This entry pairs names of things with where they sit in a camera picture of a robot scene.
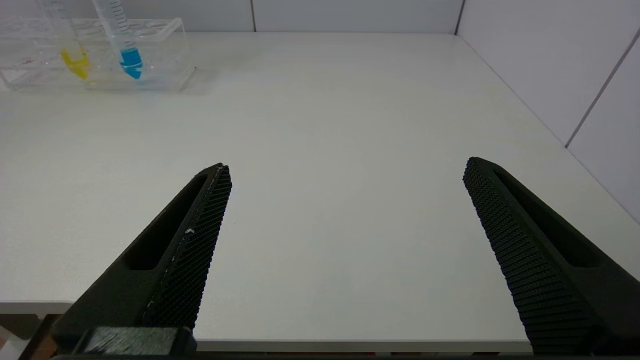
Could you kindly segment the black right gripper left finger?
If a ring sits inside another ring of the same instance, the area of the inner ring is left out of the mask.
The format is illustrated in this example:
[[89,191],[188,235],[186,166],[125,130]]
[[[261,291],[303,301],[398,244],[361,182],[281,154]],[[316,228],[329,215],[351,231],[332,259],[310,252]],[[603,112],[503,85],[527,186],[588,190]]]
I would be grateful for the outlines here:
[[197,173],[58,319],[53,340],[97,327],[193,330],[232,189],[227,165]]

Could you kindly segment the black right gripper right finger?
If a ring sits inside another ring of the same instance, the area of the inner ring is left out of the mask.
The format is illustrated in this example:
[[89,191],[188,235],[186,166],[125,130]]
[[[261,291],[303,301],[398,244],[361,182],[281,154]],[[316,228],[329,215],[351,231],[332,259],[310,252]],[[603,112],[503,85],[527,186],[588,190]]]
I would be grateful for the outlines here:
[[462,182],[534,354],[638,354],[640,284],[494,162]]

